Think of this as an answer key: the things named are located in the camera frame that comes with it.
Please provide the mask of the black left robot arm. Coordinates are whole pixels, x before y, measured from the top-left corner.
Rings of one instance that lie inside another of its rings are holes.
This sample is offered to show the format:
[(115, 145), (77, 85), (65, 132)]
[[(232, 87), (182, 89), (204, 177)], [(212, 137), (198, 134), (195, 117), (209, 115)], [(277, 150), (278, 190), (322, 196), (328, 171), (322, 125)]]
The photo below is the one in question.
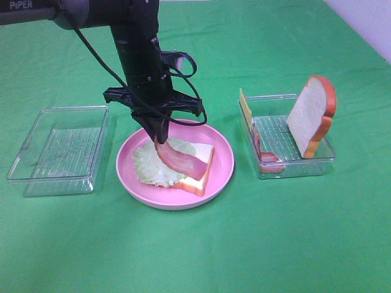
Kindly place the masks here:
[[(107, 103), (118, 102), (131, 109), (131, 116), (152, 141), (164, 144), (169, 123), (178, 123), (172, 112), (205, 115), (199, 94), (176, 91), (172, 78), (189, 81), (197, 71), (186, 52), (163, 51), (158, 40), (159, 1), (1, 1), (1, 24), (51, 20), (73, 30), (111, 74), (120, 87), (108, 88)], [(112, 71), (82, 35), (81, 29), (108, 26), (114, 39), (125, 79)]]

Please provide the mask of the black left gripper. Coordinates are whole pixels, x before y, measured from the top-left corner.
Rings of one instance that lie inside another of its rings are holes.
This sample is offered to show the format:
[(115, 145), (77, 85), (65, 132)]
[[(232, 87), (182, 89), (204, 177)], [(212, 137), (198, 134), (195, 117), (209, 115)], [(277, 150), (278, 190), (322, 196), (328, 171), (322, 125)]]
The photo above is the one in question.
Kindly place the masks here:
[(171, 117), (173, 111), (189, 112), (196, 117), (203, 114), (199, 95), (192, 97), (174, 90), (168, 74), (127, 74), (125, 77), (128, 85), (108, 88), (103, 93), (104, 99), (107, 103), (118, 102), (129, 107), (133, 114), (141, 114), (132, 118), (154, 142), (166, 142), (169, 121), (176, 121)]

